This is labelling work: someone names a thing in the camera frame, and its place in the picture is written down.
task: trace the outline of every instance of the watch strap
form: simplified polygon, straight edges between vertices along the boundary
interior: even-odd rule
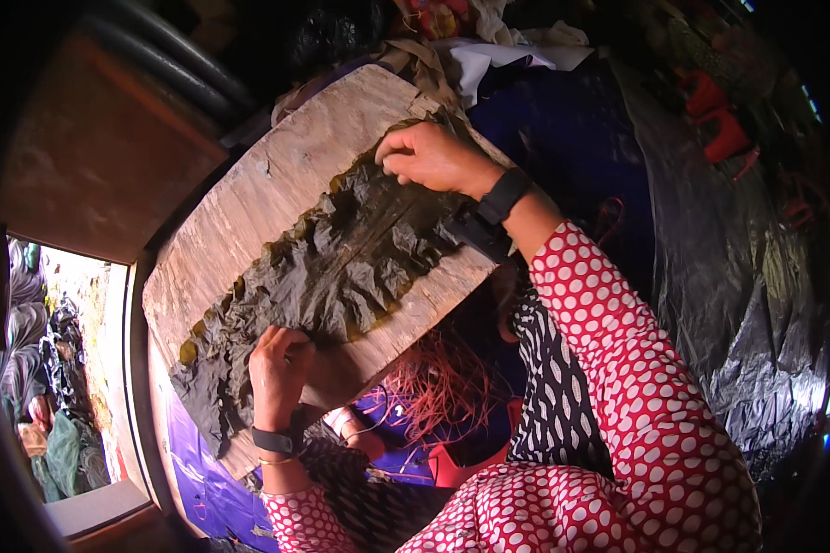
[[[482,197],[477,213],[486,219],[489,225],[497,225],[510,215],[510,208],[520,201],[531,182],[520,168],[508,169],[495,186]]]
[[[296,445],[292,436],[286,433],[288,433],[288,430],[283,433],[267,432],[252,426],[252,441],[258,448],[281,453],[286,459],[291,459],[296,455]]]
[[[304,435],[304,410],[296,409],[292,413],[289,427],[279,432],[268,432],[252,426],[252,442],[256,447],[281,453],[286,459],[301,452]]]

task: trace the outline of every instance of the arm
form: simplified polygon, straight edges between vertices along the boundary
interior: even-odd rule
[[[277,432],[289,427],[314,350],[313,342],[297,330],[271,326],[261,336],[249,357],[255,428]],[[258,450],[258,457],[268,463],[283,460],[279,453],[264,449]],[[310,481],[298,459],[262,464],[261,471],[262,500],[281,551],[354,551],[323,490]]]
[[[376,160],[401,184],[477,200],[504,171],[442,127],[423,123],[389,134]],[[590,404],[624,482],[612,503],[628,527],[662,547],[758,546],[759,503],[741,452],[652,311],[536,188],[513,206],[504,226],[585,372]]]
[[[400,184],[418,182],[431,190],[460,192],[477,201],[504,174],[503,167],[433,123],[389,133],[375,151],[375,162],[384,165],[387,174],[398,175]],[[532,184],[502,224],[531,263],[534,252],[561,222],[557,206]]]

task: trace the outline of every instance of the white cloth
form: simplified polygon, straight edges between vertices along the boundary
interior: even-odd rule
[[[476,19],[476,34],[486,42],[512,46],[522,41],[520,31],[510,30],[501,21],[504,6],[513,0],[468,0],[479,16]]]
[[[587,48],[587,35],[581,30],[565,25],[564,21],[549,29],[529,29],[534,44],[502,45],[488,44],[465,38],[446,38],[433,41],[433,48],[440,54],[446,65],[450,84],[461,96],[465,110],[478,102],[477,89],[489,66],[501,67],[525,56],[531,56],[531,66],[545,66],[557,71],[572,71],[586,59],[594,49]]]

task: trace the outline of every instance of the black pipe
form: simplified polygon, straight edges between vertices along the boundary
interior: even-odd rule
[[[243,115],[223,94],[179,65],[175,60],[156,50],[137,36],[99,16],[86,16],[86,27],[108,50],[128,58],[142,69],[151,72],[178,94],[184,96],[207,115],[225,127],[239,123]]]
[[[153,42],[168,56],[231,99],[246,115],[258,108],[244,83],[147,7],[129,0],[108,0],[106,6],[118,16],[119,23],[128,25],[131,31]]]

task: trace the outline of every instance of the gold bangle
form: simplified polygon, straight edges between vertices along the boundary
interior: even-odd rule
[[[290,457],[289,459],[283,459],[282,461],[266,461],[265,459],[258,459],[258,462],[261,463],[262,466],[277,466],[277,465],[285,465],[286,463],[291,463],[298,459],[298,455],[295,457]]]

